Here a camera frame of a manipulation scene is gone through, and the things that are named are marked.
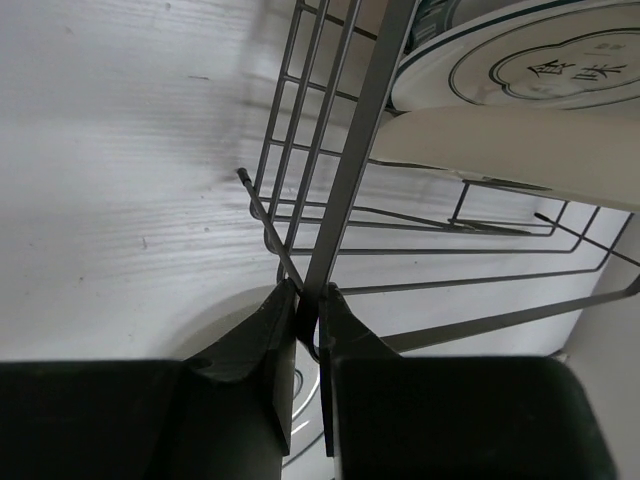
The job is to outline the cream plate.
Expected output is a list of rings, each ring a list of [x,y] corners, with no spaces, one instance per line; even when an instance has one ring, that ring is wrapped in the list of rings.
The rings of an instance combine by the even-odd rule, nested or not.
[[[426,108],[380,127],[374,159],[539,187],[638,212],[639,123],[552,109]]]

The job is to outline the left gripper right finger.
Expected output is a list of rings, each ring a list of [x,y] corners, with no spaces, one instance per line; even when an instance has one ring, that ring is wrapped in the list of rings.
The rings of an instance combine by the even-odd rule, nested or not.
[[[330,285],[320,304],[327,454],[339,479],[610,479],[577,377],[539,356],[404,357]]]

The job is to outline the metal wire dish rack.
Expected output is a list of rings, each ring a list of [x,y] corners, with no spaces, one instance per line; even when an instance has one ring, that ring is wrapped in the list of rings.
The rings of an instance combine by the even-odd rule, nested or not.
[[[398,68],[401,48],[407,39],[408,27],[416,9],[417,6],[413,1],[392,1],[386,7],[346,145],[340,155],[328,205],[311,254],[311,263],[305,276],[301,276],[296,270],[291,255],[276,233],[270,215],[264,210],[247,171],[245,169],[238,171],[238,176],[251,197],[251,204],[267,231],[269,241],[273,244],[281,264],[297,289],[299,303],[293,331],[313,359],[320,357],[314,344],[320,308],[326,303],[329,279],[364,176],[374,136],[390,92],[392,76]],[[626,299],[638,292],[639,283],[633,281],[628,287],[611,293],[392,335],[384,338],[383,341],[396,352],[417,350]]]

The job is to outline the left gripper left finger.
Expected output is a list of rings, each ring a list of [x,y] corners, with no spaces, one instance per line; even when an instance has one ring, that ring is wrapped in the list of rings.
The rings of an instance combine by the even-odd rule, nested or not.
[[[5,362],[5,479],[277,479],[291,442],[295,287],[182,360]]]

